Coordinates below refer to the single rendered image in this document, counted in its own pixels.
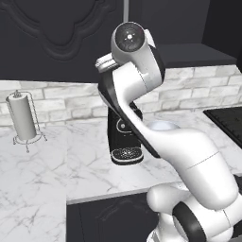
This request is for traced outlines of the black range hood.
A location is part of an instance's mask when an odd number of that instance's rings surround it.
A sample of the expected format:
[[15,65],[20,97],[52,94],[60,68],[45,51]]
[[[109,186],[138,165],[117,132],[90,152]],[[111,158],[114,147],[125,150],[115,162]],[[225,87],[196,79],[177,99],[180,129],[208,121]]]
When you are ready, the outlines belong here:
[[130,0],[167,68],[234,64],[242,72],[242,0]]

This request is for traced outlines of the white bowl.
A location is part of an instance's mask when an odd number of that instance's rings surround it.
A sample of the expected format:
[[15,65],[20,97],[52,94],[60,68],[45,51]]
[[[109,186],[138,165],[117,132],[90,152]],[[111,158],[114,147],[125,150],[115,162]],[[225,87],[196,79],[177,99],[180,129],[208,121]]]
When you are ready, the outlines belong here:
[[157,131],[176,130],[179,128],[179,126],[176,125],[175,123],[165,121],[165,120],[152,121],[152,122],[149,122],[147,126],[151,130],[157,130]]

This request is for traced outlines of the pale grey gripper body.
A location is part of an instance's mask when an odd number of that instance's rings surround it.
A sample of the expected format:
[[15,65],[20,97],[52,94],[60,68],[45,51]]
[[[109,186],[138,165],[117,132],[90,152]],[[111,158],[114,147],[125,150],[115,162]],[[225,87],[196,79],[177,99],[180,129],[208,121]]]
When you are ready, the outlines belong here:
[[117,66],[118,66],[118,63],[114,60],[111,53],[97,59],[95,62],[95,68],[99,73],[104,73]]

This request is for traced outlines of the dark ornate cabinet door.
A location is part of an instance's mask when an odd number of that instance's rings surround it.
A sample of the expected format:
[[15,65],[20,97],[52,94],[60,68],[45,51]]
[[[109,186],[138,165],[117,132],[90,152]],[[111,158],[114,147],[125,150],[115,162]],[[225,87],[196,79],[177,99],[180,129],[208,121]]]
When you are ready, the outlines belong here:
[[0,80],[97,83],[124,0],[0,0]]

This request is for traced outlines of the white paper towel roll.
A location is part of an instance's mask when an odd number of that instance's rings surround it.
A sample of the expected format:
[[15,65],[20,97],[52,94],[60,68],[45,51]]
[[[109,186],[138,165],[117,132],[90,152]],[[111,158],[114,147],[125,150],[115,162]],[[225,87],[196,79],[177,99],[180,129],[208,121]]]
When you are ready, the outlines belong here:
[[34,138],[37,133],[27,94],[15,91],[6,98],[6,102],[19,139]]

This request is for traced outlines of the black hob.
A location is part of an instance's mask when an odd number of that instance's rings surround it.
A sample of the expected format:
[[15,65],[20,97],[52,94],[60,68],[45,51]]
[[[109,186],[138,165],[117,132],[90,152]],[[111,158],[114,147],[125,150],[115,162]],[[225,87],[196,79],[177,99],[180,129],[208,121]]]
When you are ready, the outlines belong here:
[[242,149],[242,106],[203,112]]

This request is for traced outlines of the dark base cabinet door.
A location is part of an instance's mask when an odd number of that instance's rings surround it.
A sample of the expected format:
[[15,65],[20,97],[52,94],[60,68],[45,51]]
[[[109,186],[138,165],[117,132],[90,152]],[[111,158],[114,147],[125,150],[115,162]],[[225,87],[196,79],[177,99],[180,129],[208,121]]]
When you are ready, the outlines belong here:
[[147,242],[158,214],[140,193],[66,206],[66,242]]

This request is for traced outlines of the black coffee machine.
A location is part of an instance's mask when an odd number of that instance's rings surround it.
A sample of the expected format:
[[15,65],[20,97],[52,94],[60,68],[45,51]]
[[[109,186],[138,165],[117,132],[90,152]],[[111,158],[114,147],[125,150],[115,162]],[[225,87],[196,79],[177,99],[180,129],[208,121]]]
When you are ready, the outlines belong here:
[[130,126],[111,108],[108,109],[108,143],[111,160],[117,165],[141,163],[144,159],[141,142]]

